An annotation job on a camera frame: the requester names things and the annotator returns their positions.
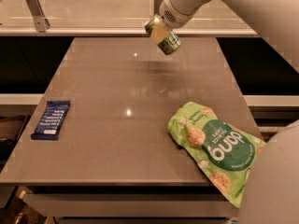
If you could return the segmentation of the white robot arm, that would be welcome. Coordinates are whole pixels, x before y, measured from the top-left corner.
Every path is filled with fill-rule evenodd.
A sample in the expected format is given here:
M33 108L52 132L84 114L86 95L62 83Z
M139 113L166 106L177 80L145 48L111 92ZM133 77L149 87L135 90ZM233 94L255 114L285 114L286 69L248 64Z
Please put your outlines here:
M159 14L184 26L210 0L163 0ZM299 71L299 0L221 0ZM237 224L299 224L299 121L273 136L254 162Z

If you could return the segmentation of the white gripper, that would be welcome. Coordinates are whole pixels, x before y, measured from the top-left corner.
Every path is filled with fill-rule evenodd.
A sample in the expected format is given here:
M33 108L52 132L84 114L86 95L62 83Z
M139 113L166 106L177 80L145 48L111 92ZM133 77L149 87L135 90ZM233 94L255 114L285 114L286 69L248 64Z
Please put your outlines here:
M183 27L198 11L198 9L211 0L163 0L159 14L171 28ZM153 26L150 38L155 44L160 44L171 32L163 22Z

